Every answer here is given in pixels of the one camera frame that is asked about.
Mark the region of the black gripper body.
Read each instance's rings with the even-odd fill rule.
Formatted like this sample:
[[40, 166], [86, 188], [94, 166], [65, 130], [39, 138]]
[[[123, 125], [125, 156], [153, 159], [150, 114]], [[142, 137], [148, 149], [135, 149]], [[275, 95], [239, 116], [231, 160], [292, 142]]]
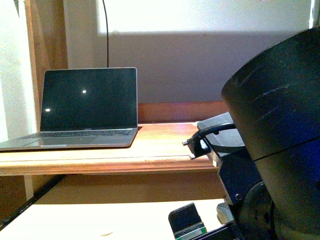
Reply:
[[208, 158], [218, 167], [225, 191], [218, 219], [236, 240], [276, 240], [275, 205], [229, 113], [199, 121]]

